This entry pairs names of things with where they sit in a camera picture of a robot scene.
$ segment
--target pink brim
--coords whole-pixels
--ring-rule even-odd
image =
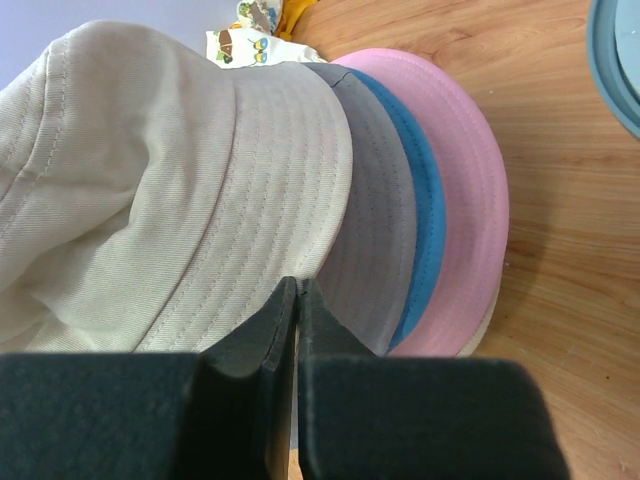
[[[462,87],[420,57],[374,48],[334,63],[375,78],[409,108],[431,144],[444,188],[447,238],[438,283],[420,322],[391,354],[467,353],[492,311],[509,226],[507,178],[491,128]]]

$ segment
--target wooden table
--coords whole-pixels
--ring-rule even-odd
[[[532,372],[575,479],[640,479],[640,143],[591,79],[589,6],[321,0],[294,40],[329,60],[367,47],[413,52],[480,105],[507,166],[511,231],[477,355]]]

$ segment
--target hat brim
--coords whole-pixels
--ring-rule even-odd
[[[0,106],[0,351],[204,350],[338,235],[349,126],[298,63],[221,70],[94,22]]]
[[[336,318],[381,355],[400,321],[413,271],[417,228],[409,161],[387,111],[349,69],[307,67],[340,100],[353,145],[347,210],[318,282]]]
[[[407,302],[391,340],[393,348],[416,327],[438,281],[447,232],[444,191],[433,151],[415,117],[380,82],[352,71],[377,96],[393,121],[409,160],[415,190],[416,254]]]
[[[509,201],[504,163],[468,94],[432,63],[369,49],[335,61],[387,87],[416,117],[435,153],[447,207],[447,238],[435,291],[394,355],[457,355],[474,338],[499,288]]]

